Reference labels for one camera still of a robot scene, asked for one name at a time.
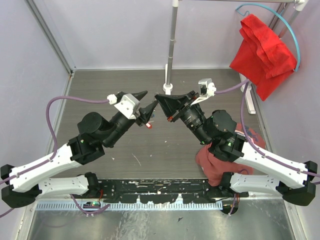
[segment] gray floor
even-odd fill
[[[106,211],[95,217],[86,217],[77,210],[36,211],[27,239],[292,240],[295,237],[282,199],[243,199],[231,217],[219,210]]]
[[[164,70],[96,70],[77,71],[71,84],[70,96],[101,100],[120,91],[136,93],[148,90],[141,106],[149,104],[155,93],[163,93]],[[174,95],[198,91],[198,81],[212,78],[216,88],[223,90],[240,82],[239,74],[229,69],[174,70],[172,76]],[[232,118],[240,121],[242,93],[217,95],[202,102],[201,108],[209,116],[212,111],[224,109]],[[88,104],[69,100],[58,131],[59,146],[78,135],[77,123],[89,112],[98,112],[109,120],[117,111],[109,104]],[[260,133],[257,117],[245,109],[245,123]],[[203,171],[195,163],[195,155],[201,148],[196,137],[179,120],[169,123],[160,106],[152,119],[153,128],[136,124],[116,143],[105,149],[105,156],[74,168],[59,177],[73,177],[94,172],[99,178],[203,178]]]

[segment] metal sheet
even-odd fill
[[[53,228],[44,225],[64,225]],[[295,239],[281,199],[243,199],[236,214],[219,210],[36,211],[28,240],[290,240]]]

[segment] wooden floor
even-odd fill
[[[101,100],[120,91],[136,93],[148,90],[148,94],[140,101],[141,106],[145,107],[154,99],[155,93],[163,93],[164,73],[164,70],[79,70],[72,80],[69,95]],[[229,69],[174,70],[172,94],[186,94],[192,90],[197,92],[198,81],[205,78],[212,78],[218,90],[240,82],[239,74]],[[224,109],[239,122],[241,97],[241,91],[235,90],[214,96],[200,105],[207,117],[214,110]],[[98,112],[109,120],[117,110],[109,104],[67,101],[57,135],[59,146],[78,135],[77,123],[89,112]],[[249,115],[247,108],[244,119],[247,126],[261,132],[257,117]],[[58,176],[74,177],[93,172],[101,179],[205,177],[195,163],[195,155],[201,145],[182,121],[169,123],[159,105],[151,120],[154,121],[152,129],[135,124],[114,148],[105,149],[105,156]]]

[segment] red object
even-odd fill
[[[253,14],[244,18],[241,25],[243,42],[230,68],[250,79],[264,101],[294,72],[297,60],[279,37]]]
[[[256,133],[252,128],[245,127],[249,137],[253,139],[253,142],[261,148],[265,148],[265,141],[262,137]],[[236,130],[242,132],[242,126],[240,123],[236,125]],[[252,175],[254,169],[252,167],[238,164],[235,162],[221,161],[214,157],[212,153],[208,151],[211,144],[204,146],[195,156],[195,162],[199,164],[205,176],[209,180],[211,186],[218,186],[220,184],[222,174],[224,172],[241,173],[245,175]]]

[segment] pink cloth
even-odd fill
[[[256,145],[261,148],[265,148],[266,143],[259,134],[257,134],[252,128],[246,127],[245,129]],[[236,130],[239,132],[243,131],[240,123],[237,124]],[[246,171],[243,171],[241,172],[242,174],[253,174],[254,169],[252,167],[217,159],[212,153],[208,151],[208,148],[210,148],[210,146],[211,144],[201,148],[201,150],[195,156],[195,162],[202,167],[203,172],[208,178],[209,184],[211,186],[218,186],[220,184],[222,175],[225,172],[239,173],[241,170],[245,169],[248,173]]]

